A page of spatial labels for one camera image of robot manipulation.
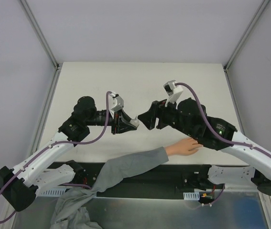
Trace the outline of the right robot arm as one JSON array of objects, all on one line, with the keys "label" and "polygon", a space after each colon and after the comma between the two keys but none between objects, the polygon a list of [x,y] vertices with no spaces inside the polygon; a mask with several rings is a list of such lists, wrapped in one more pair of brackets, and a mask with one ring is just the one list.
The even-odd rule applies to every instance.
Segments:
[{"label": "right robot arm", "polygon": [[180,103],[154,101],[138,119],[149,130],[170,126],[206,148],[242,160],[248,167],[236,179],[247,179],[258,191],[271,196],[271,152],[251,141],[229,122],[208,116],[205,106],[198,105],[192,98]]}]

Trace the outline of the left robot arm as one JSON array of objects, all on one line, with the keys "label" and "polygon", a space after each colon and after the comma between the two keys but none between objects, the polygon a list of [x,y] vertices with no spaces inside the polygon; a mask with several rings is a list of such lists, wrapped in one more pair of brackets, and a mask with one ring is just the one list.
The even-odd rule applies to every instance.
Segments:
[{"label": "left robot arm", "polygon": [[138,119],[130,118],[123,108],[123,99],[112,92],[106,94],[106,109],[101,111],[97,110],[92,97],[79,98],[71,116],[44,147],[13,168],[0,169],[0,195],[20,212],[48,188],[69,182],[80,185],[84,175],[73,162],[65,163],[48,175],[44,171],[64,153],[87,144],[84,139],[90,134],[90,126],[104,129],[109,126],[113,135],[137,130]]}]

